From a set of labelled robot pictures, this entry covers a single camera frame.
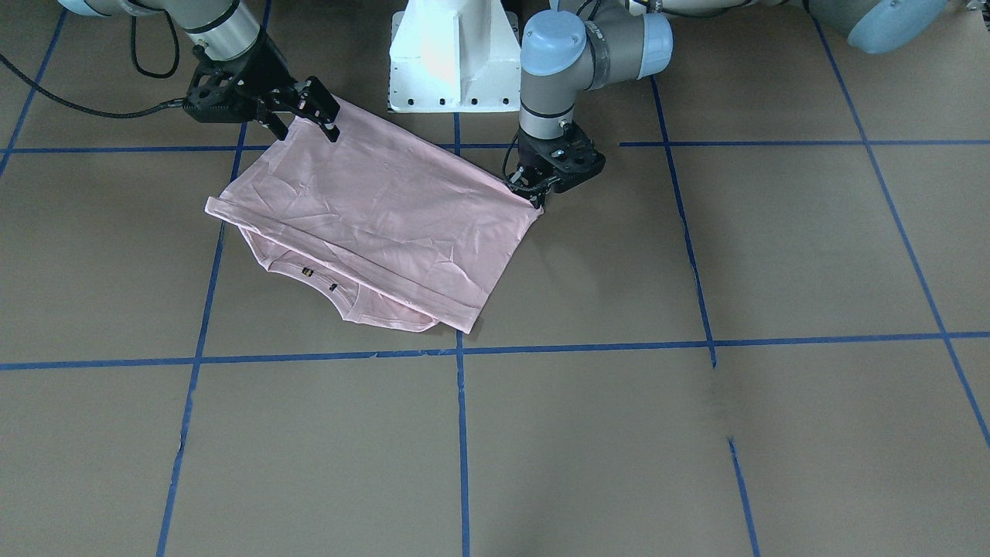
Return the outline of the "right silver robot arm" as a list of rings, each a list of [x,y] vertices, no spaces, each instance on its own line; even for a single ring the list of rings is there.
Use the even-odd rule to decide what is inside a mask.
[[[316,124],[335,142],[339,102],[317,77],[298,80],[261,21],[243,1],[63,1],[87,17],[168,15],[193,43],[199,63],[178,105],[200,123],[258,122],[278,140],[290,113]]]

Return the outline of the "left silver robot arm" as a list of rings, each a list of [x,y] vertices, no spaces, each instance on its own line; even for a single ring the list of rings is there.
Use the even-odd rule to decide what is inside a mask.
[[[671,63],[671,20],[705,20],[750,5],[792,6],[869,54],[913,41],[947,1],[549,1],[522,31],[517,165],[509,191],[540,209],[602,172],[606,158],[574,122],[581,91],[644,79]]]

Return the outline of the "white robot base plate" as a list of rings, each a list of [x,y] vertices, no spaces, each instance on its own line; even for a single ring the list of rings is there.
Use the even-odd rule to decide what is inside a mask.
[[[501,1],[409,1],[391,17],[389,110],[519,111],[520,29]]]

